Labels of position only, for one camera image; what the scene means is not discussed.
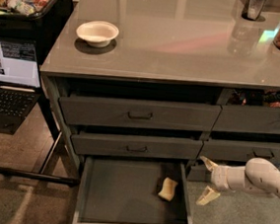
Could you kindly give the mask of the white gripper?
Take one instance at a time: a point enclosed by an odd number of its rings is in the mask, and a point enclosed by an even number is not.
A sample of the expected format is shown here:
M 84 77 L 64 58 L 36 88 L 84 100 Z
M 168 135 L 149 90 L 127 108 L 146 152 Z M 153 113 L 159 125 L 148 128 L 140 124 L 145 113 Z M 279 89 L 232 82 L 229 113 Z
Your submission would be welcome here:
M 201 156 L 200 159 L 203 161 L 207 170 L 211 173 L 211 183 L 215 186 L 216 189 L 207 186 L 204 191 L 201 193 L 199 198 L 196 200 L 196 204 L 199 206 L 206 205 L 209 202 L 212 202 L 217 197 L 220 197 L 219 191 L 225 191 L 229 188 L 228 185 L 228 166 L 218 166 L 208 157 Z

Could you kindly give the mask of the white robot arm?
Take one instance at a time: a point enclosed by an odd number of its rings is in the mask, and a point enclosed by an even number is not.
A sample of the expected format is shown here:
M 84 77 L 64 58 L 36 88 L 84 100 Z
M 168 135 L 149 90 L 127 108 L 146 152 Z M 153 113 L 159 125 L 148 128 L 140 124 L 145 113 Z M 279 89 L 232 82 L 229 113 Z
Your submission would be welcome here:
M 227 190 L 280 198 L 280 171 L 268 160 L 250 158 L 242 167 L 230 167 L 220 166 L 205 156 L 200 159 L 211 172 L 211 186 L 207 186 L 197 199 L 198 205 L 208 204 Z

